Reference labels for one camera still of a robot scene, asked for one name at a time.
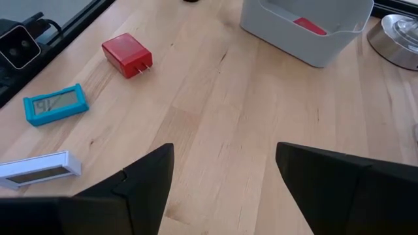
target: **wood grain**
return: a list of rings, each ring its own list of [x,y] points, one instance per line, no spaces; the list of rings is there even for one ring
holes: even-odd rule
[[[312,234],[274,162],[277,142],[418,165],[416,72],[377,55],[366,33],[313,68],[241,29],[241,5],[116,1],[0,110],[0,161],[68,149],[82,176],[0,196],[73,195],[173,142],[160,234]],[[154,59],[130,80],[100,47],[125,32]],[[76,82],[89,112],[28,124],[22,97]]]

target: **black camera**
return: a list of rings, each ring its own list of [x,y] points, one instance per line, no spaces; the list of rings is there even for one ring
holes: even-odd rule
[[[41,48],[25,25],[0,19],[0,61],[2,66],[20,71],[31,64]]]

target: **blue digital thermometer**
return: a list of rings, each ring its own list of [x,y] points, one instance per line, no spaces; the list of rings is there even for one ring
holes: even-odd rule
[[[36,97],[25,97],[26,120],[34,125],[44,125],[89,110],[86,97],[80,86]]]

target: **white digital device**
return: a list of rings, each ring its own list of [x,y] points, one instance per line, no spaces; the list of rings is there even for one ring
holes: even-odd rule
[[[69,151],[0,164],[0,186],[15,190],[23,185],[70,175],[81,176],[81,162]]]

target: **white storage bin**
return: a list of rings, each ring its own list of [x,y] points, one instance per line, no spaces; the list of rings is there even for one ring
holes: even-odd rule
[[[244,0],[241,27],[315,67],[325,67],[361,33],[373,0]],[[294,23],[312,22],[326,35]]]

